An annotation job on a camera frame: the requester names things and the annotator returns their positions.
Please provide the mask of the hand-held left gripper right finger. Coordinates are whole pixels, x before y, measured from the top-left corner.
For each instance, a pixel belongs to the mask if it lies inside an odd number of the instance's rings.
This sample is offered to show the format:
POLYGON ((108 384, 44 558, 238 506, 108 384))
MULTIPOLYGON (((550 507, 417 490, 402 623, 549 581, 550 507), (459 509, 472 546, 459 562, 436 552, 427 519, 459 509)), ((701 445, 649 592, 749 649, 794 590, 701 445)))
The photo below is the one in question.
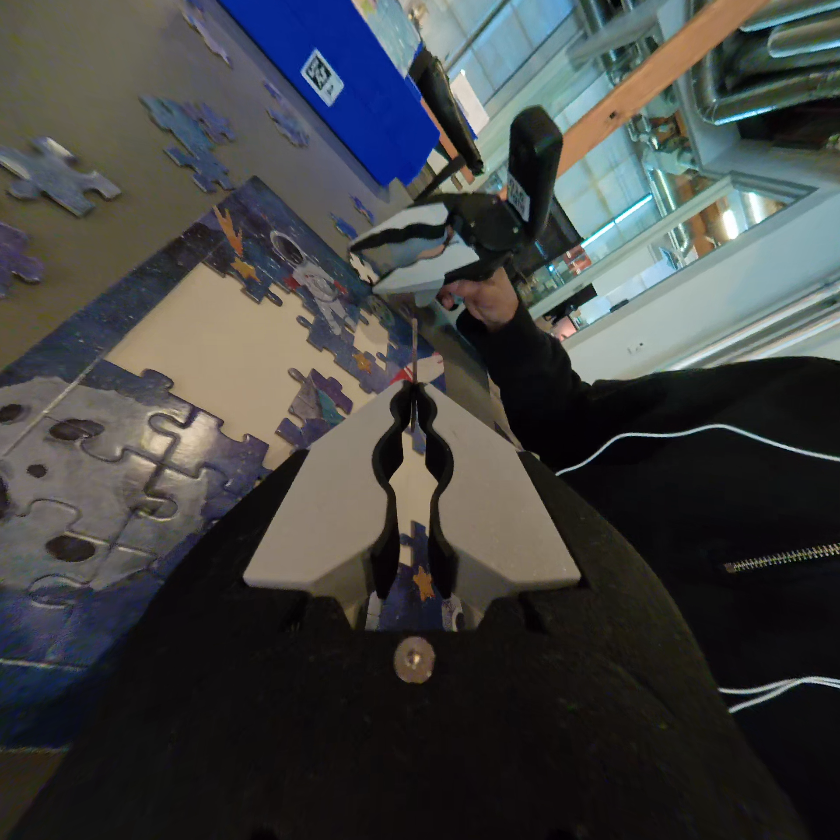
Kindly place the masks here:
POLYGON ((429 569, 443 596, 472 607, 579 584, 581 573, 520 453, 433 385, 415 387, 426 468, 437 481, 429 569))

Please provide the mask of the wooden ceiling beam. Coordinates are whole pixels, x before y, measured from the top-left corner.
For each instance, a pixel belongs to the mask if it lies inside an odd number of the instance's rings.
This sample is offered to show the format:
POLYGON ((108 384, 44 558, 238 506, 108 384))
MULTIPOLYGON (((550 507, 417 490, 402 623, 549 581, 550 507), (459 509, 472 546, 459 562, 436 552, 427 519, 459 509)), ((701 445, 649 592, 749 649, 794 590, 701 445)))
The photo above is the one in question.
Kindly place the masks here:
POLYGON ((714 1, 693 13, 673 37, 564 133, 555 178, 559 179, 584 159, 766 4, 766 1, 714 1))

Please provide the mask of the silver ventilation duct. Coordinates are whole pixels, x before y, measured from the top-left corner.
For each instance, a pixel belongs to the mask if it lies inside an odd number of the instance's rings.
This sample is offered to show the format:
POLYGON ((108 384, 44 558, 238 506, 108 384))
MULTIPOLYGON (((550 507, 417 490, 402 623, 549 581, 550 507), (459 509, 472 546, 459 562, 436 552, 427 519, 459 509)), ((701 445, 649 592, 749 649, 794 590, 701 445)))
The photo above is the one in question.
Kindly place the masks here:
POLYGON ((839 2, 768 2, 691 68, 689 84, 715 126, 838 98, 839 2))

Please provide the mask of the person's right hand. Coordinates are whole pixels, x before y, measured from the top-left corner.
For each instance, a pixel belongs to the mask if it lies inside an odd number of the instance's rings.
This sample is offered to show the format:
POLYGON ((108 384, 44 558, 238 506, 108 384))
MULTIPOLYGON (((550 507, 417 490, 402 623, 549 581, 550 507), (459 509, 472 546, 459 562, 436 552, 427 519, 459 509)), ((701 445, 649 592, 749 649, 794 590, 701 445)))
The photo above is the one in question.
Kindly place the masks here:
POLYGON ((503 329, 516 316, 520 300, 506 268, 500 266, 487 277, 459 279, 441 288, 436 300, 444 309, 453 311, 461 304, 469 315, 480 322, 486 331, 503 329))

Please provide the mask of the joined planet puzzle pieces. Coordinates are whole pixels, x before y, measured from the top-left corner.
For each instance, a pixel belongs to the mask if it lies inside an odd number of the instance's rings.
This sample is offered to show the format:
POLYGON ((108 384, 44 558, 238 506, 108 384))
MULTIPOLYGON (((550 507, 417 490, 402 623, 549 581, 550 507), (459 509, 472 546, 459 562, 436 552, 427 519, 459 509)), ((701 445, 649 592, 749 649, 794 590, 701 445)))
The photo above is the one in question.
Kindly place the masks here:
POLYGON ((305 449, 339 426, 353 411, 353 401, 333 377, 327 378, 315 369, 303 374, 295 368, 289 376, 299 385, 275 434, 293 449, 305 449))

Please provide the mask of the person's black jacket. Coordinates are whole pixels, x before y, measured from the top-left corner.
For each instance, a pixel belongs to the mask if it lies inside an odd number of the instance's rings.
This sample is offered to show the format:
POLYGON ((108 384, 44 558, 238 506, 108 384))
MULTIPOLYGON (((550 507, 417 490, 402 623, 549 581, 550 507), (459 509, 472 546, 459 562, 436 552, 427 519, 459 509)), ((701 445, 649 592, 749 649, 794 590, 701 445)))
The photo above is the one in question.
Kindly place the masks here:
POLYGON ((660 577, 717 683, 837 679, 838 363, 591 385, 595 449, 551 468, 660 577))

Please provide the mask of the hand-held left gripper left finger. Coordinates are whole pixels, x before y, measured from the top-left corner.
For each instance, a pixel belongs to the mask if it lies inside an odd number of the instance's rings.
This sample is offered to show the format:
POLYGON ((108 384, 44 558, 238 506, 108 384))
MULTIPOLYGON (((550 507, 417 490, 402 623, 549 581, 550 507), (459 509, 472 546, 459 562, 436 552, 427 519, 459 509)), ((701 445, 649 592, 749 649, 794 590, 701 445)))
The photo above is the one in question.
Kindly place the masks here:
POLYGON ((414 396, 408 382, 390 385, 305 451, 245 570, 247 585, 337 601, 387 597, 401 545, 391 478, 414 396))

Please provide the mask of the space jigsaw puzzle board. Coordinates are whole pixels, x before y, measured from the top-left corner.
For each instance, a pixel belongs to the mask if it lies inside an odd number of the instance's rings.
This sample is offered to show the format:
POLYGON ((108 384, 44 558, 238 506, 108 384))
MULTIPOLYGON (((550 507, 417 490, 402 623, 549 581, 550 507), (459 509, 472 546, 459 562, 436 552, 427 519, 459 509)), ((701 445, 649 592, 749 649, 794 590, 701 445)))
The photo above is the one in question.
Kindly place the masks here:
POLYGON ((74 738, 92 670, 297 451, 275 434, 290 368, 358 413, 411 352, 407 321, 254 177, 2 370, 2 749, 74 738))

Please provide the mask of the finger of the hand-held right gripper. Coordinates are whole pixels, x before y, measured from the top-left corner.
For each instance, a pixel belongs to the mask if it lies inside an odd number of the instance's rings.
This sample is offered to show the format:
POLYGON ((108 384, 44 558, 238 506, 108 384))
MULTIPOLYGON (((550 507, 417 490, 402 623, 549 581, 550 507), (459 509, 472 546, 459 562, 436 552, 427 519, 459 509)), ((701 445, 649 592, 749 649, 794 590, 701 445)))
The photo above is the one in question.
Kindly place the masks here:
POLYGON ((355 270, 439 270, 451 212, 444 203, 413 205, 351 241, 355 270))
POLYGON ((383 300, 411 295, 423 308, 436 298, 448 275, 460 277, 479 263, 477 252, 467 245, 447 245, 436 255, 390 270, 374 283, 372 293, 383 300))

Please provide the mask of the blue box with tag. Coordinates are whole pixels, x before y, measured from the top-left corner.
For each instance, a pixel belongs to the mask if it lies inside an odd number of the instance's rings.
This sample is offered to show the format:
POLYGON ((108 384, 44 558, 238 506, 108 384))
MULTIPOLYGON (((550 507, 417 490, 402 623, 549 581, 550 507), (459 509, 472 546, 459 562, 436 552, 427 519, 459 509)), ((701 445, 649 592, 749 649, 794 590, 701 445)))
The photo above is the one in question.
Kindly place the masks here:
POLYGON ((223 1, 226 13, 381 186, 409 185, 439 130, 350 1, 223 1))

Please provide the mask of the row of puzzle pieces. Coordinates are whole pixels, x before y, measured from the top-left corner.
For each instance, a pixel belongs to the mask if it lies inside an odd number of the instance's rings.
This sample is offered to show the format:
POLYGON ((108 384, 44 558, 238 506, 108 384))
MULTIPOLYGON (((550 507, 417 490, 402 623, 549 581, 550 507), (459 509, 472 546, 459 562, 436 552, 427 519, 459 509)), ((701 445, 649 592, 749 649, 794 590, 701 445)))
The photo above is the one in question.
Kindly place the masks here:
MULTIPOLYGON (((234 185, 228 168, 216 157, 219 145, 235 141, 232 123, 202 101, 178 102, 167 98, 142 96, 140 101, 152 122, 170 134, 175 143, 165 154, 178 166, 192 171, 196 186, 205 193, 218 188, 230 191, 234 185)), ((32 150, 1 149, 2 169, 15 175, 7 194, 18 201, 47 197, 74 217, 84 217, 94 209, 89 193, 106 201, 121 190, 97 171, 77 171, 77 157, 54 139, 42 136, 31 141, 32 150)), ((45 268, 28 254, 26 233, 1 223, 1 298, 5 299, 14 279, 39 284, 45 268)))

